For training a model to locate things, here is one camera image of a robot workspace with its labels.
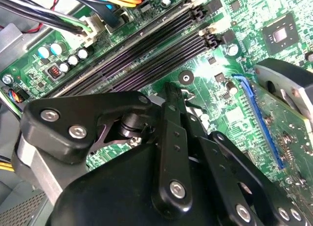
chip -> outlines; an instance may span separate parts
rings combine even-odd
[[[215,77],[215,80],[218,82],[218,83],[221,83],[223,81],[226,80],[225,76],[223,73],[219,73],[217,75],[214,76]]]
[[[233,1],[233,2],[230,4],[230,6],[231,6],[231,9],[232,9],[234,12],[238,11],[239,8],[240,8],[240,2],[239,2],[239,0]]]
[[[214,64],[216,62],[216,59],[214,57],[209,59],[209,64]]]
[[[208,10],[209,14],[212,14],[218,11],[221,7],[223,7],[221,0],[212,0],[205,6],[205,9]]]
[[[299,35],[292,13],[288,13],[263,27],[262,34],[270,55],[274,55],[299,42]]]

screw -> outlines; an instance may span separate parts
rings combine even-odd
[[[221,134],[217,134],[217,138],[220,140],[224,140],[224,137]]]
[[[71,126],[68,130],[71,137],[75,139],[83,139],[87,136],[87,131],[84,127],[79,125]]]
[[[249,212],[247,211],[247,209],[243,206],[243,205],[236,205],[236,211],[238,213],[238,215],[247,223],[249,223],[251,221],[251,216],[249,214]]]
[[[147,104],[149,101],[148,101],[148,99],[146,98],[146,97],[144,97],[144,96],[139,96],[139,100],[142,102],[142,103],[144,103],[144,104]]]
[[[181,183],[177,182],[177,181],[172,181],[170,183],[170,190],[172,192],[172,194],[179,199],[182,199],[185,197],[186,195],[186,191],[184,189],[184,187],[181,185]]]
[[[54,110],[44,110],[40,113],[40,117],[48,122],[55,122],[60,118],[59,114]]]
[[[292,216],[297,220],[297,221],[301,221],[301,215],[293,208],[290,209]]]
[[[283,208],[279,207],[278,212],[281,215],[281,217],[283,217],[285,220],[287,220],[287,221],[290,220],[288,213]]]
[[[3,77],[2,77],[2,81],[6,84],[6,85],[9,85],[9,84],[13,84],[14,83],[14,79],[12,77],[11,74],[5,74]]]

small component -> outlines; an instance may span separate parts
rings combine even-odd
[[[215,77],[216,82],[218,82],[218,83],[221,83],[221,82],[226,80],[223,73],[219,73],[219,74],[215,75],[214,77]]]
[[[190,85],[194,82],[195,77],[191,71],[185,70],[179,74],[178,80],[183,85]]]
[[[224,98],[225,100],[229,99],[229,98],[230,98],[230,94],[225,93],[225,94],[223,95],[223,98]]]
[[[228,81],[225,87],[230,95],[235,95],[238,92],[238,89],[232,81]]]
[[[142,13],[144,13],[144,12],[150,10],[150,9],[151,9],[151,5],[149,3],[145,3],[145,5],[142,5],[140,7],[140,10],[141,10]]]
[[[212,14],[222,8],[221,0],[211,0],[204,8],[208,10],[209,14]]]
[[[221,41],[223,44],[228,44],[234,41],[236,35],[232,29],[227,30],[221,37]]]
[[[63,42],[57,42],[51,44],[50,50],[54,55],[58,56],[67,50],[67,46]]]
[[[38,85],[40,88],[44,87],[44,84],[43,84],[42,82],[39,82],[37,85]]]
[[[11,74],[6,73],[3,77],[2,77],[2,81],[4,84],[6,85],[10,85],[14,83],[14,78]]]
[[[304,58],[308,61],[308,62],[313,62],[313,51],[309,51],[304,55]]]
[[[41,46],[38,48],[38,55],[41,58],[47,59],[51,55],[50,47],[49,46]]]
[[[68,63],[63,62],[63,63],[60,63],[59,69],[61,72],[67,73],[67,72],[69,72],[70,67],[69,67]]]
[[[77,52],[77,56],[81,60],[85,60],[89,57],[89,52],[86,48],[82,48]]]
[[[238,45],[237,44],[231,44],[227,48],[227,55],[228,56],[235,56],[237,55],[239,51]]]
[[[62,75],[62,72],[56,67],[56,66],[52,66],[50,69],[48,69],[47,71],[52,78],[57,79]]]
[[[233,12],[238,11],[239,8],[241,7],[239,0],[233,1],[233,2],[230,4],[230,6],[231,6],[231,9],[233,10]]]
[[[69,56],[69,58],[67,59],[67,62],[70,66],[76,66],[79,63],[79,59],[77,56],[75,55],[71,55]]]
[[[169,7],[171,3],[171,0],[161,0],[161,6],[165,8]]]
[[[211,57],[211,58],[209,59],[209,64],[210,64],[210,65],[214,64],[215,62],[216,62],[215,57]]]
[[[42,64],[47,65],[50,63],[50,61],[48,59],[45,58],[41,58],[40,61],[42,62]]]
[[[270,55],[274,55],[299,42],[298,31],[292,13],[287,13],[263,27],[262,34]]]

green circuit board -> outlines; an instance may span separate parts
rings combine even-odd
[[[179,1],[172,0],[173,5]],[[46,70],[56,65],[58,61],[64,61],[76,50],[71,49],[63,36],[56,31],[33,45],[27,54],[4,69],[0,73],[0,79],[5,74],[12,75],[15,81],[12,88],[22,87],[30,95],[28,101],[43,97],[127,36],[150,23],[158,15],[166,13],[167,10],[161,7],[159,0],[149,2],[151,7],[145,12],[139,8],[126,9],[131,21],[113,34],[104,29],[97,36],[98,41],[93,44],[94,54],[58,80],[48,76]],[[221,0],[221,2],[223,7],[207,20],[212,22],[221,18],[227,19],[236,39],[214,51],[210,50],[196,56],[162,79],[147,85],[141,89],[141,92],[146,95],[158,94],[164,82],[173,82],[193,93],[195,98],[189,102],[202,108],[202,123],[207,131],[220,131],[229,137],[270,180],[288,192],[288,195],[312,221],[313,216],[310,215],[313,212],[311,125],[307,119],[255,86],[257,102],[264,118],[269,115],[274,117],[274,120],[269,122],[268,128],[284,157],[284,162],[287,163],[286,168],[280,170],[240,84],[233,80],[231,75],[240,73],[251,82],[255,82],[253,66],[268,57],[284,60],[312,71],[313,65],[306,60],[305,54],[313,51],[313,2],[312,0]],[[83,8],[76,16],[90,14],[92,13],[89,9]],[[286,34],[284,45],[275,44],[269,36],[273,36],[282,25],[292,28],[289,27],[285,32],[279,32],[281,35],[276,36],[284,37]],[[177,38],[183,37],[193,28],[194,26],[190,27]],[[174,41],[177,39],[170,39],[165,45],[173,44]],[[43,64],[37,53],[38,48],[54,42],[65,43],[67,51],[60,56],[52,56],[49,58],[49,63]],[[156,54],[158,51],[147,53],[133,64],[141,64],[155,57]],[[193,83],[188,86],[179,82],[179,75],[186,70],[192,72],[195,77]],[[221,73],[223,80],[216,77]],[[120,76],[122,75],[118,75],[111,81],[104,80],[91,93],[99,93],[105,85],[109,85]],[[225,85],[228,81],[234,83],[238,90],[236,94],[230,95],[227,92]],[[105,147],[88,156],[87,165],[90,170],[93,170],[129,149],[131,147],[128,144]]]

cable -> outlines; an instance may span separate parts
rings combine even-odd
[[[5,160],[5,161],[7,161],[7,162],[11,162],[11,159],[10,159],[10,158],[7,158],[7,157],[2,156],[2,155],[0,155],[0,159]]]
[[[22,6],[27,7],[27,8],[30,8],[30,9],[35,9],[35,10],[39,10],[39,11],[42,11],[42,12],[45,12],[45,13],[56,15],[58,17],[65,18],[65,19],[71,20],[71,21],[76,22],[76,23],[85,24],[84,22],[82,22],[81,20],[79,20],[79,19],[77,19],[75,17],[69,16],[69,15],[66,15],[66,14],[63,14],[63,13],[60,13],[60,12],[56,12],[56,11],[53,11],[53,10],[50,10],[50,9],[46,9],[46,8],[43,8],[43,7],[40,7],[40,6],[36,6],[36,5],[30,4],[30,3],[27,3],[25,1],[21,1],[21,0],[9,0],[9,1],[14,2],[16,4],[19,4],[19,5],[22,5]]]
[[[0,0],[0,7],[2,7],[3,9],[5,9],[7,11],[10,11],[12,13],[19,15],[19,16],[28,18],[28,19],[36,21],[36,22],[48,24],[48,25],[53,26],[55,28],[63,29],[63,30],[66,30],[66,31],[69,31],[72,33],[77,33],[77,34],[82,33],[82,30],[80,27],[73,26],[73,25],[65,23],[63,21],[58,22],[56,20],[50,19],[47,16],[38,16],[38,13],[34,13],[31,9],[25,8],[25,10],[21,11],[17,7],[14,7],[13,5],[9,5],[7,2],[8,2],[7,0],[5,0],[5,2],[3,2],[3,0]]]

